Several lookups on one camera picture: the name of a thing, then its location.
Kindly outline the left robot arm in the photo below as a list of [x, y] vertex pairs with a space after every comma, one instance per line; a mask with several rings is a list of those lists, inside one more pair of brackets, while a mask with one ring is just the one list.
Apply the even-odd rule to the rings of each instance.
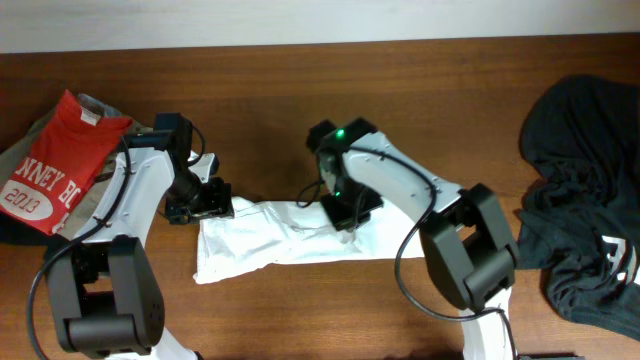
[[173, 225], [231, 218], [231, 186], [217, 158], [189, 167], [191, 135], [126, 135], [115, 173], [92, 217], [41, 267], [61, 348], [91, 359], [197, 359], [165, 326], [165, 306], [145, 252], [160, 204]]

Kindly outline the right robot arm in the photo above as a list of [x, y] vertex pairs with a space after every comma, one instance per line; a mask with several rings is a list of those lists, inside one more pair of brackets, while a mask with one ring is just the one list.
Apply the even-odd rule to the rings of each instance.
[[[518, 358], [508, 307], [519, 251], [496, 194], [433, 174], [364, 118], [343, 127], [323, 120], [310, 128], [306, 146], [316, 159], [314, 186], [328, 191], [314, 197], [332, 226], [356, 229], [383, 203], [394, 205], [413, 223], [394, 259], [404, 297], [428, 316], [461, 325], [464, 358]], [[401, 262], [413, 238], [433, 285], [458, 314], [428, 308], [405, 284]]]

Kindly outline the white robot print t-shirt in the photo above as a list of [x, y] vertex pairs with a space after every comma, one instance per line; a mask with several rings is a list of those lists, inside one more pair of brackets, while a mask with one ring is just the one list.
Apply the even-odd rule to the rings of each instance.
[[323, 208], [232, 198], [232, 218], [200, 222], [196, 283], [241, 276], [268, 265], [392, 259], [413, 222], [385, 200], [355, 231], [337, 231]]

